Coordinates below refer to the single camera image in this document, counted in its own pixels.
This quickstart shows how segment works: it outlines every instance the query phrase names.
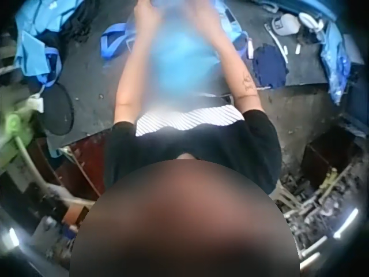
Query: forearm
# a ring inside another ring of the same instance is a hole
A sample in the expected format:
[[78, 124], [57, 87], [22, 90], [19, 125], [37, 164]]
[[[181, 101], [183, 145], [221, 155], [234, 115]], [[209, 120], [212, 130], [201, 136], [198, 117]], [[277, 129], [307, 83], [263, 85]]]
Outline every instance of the forearm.
[[151, 38], [137, 37], [119, 81], [114, 123], [134, 123], [141, 109]]
[[241, 113], [253, 109], [263, 110], [253, 78], [227, 35], [222, 33], [213, 45], [220, 56], [225, 79], [236, 107]]

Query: white plastic bottle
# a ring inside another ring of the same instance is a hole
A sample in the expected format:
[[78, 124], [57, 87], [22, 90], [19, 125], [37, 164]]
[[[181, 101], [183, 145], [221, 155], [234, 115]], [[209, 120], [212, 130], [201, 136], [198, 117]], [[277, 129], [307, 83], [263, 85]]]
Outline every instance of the white plastic bottle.
[[296, 16], [289, 13], [272, 20], [272, 28], [277, 35], [288, 36], [298, 33], [301, 24]]

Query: green machine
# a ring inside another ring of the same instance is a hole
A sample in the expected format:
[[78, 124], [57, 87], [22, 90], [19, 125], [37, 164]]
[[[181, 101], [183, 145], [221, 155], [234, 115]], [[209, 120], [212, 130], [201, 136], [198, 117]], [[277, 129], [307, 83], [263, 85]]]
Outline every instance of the green machine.
[[0, 169], [19, 154], [19, 143], [26, 147], [32, 141], [30, 120], [37, 105], [42, 100], [37, 95], [29, 97], [27, 87], [0, 88]]

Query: light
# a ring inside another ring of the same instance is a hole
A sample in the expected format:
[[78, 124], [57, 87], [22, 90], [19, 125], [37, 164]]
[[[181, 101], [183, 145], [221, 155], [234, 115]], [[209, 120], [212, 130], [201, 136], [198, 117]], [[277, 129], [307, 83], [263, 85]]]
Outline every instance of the light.
[[346, 219], [345, 223], [341, 226], [341, 228], [339, 228], [338, 231], [334, 233], [333, 237], [335, 239], [341, 238], [341, 234], [343, 233], [343, 231], [345, 231], [347, 227], [353, 222], [353, 220], [355, 219], [358, 213], [359, 213], [359, 210], [357, 208], [355, 208], [351, 212], [351, 214], [348, 216], [348, 218]]
[[13, 228], [9, 230], [9, 235], [10, 235], [10, 239], [12, 240], [14, 247], [19, 246], [19, 239]]
[[303, 270], [304, 268], [306, 268], [309, 264], [315, 261], [320, 255], [321, 254], [319, 252], [312, 254], [309, 258], [307, 258], [305, 261], [300, 263], [300, 270]]
[[306, 249], [305, 251], [302, 251], [301, 253], [302, 256], [306, 257], [310, 252], [316, 250], [316, 248], [321, 246], [327, 239], [328, 239], [327, 236], [322, 237], [319, 241], [311, 245], [308, 249]]

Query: hand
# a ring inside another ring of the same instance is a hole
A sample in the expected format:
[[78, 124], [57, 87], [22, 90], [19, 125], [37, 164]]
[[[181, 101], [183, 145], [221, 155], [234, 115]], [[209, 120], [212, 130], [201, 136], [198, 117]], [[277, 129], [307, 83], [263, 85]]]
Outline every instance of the hand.
[[161, 12], [151, 5], [150, 0], [138, 0], [134, 8], [134, 17], [137, 35], [153, 38], [161, 23]]
[[210, 0], [188, 0], [186, 14], [198, 31], [211, 44], [216, 44], [225, 33], [221, 26], [217, 10], [210, 4]]

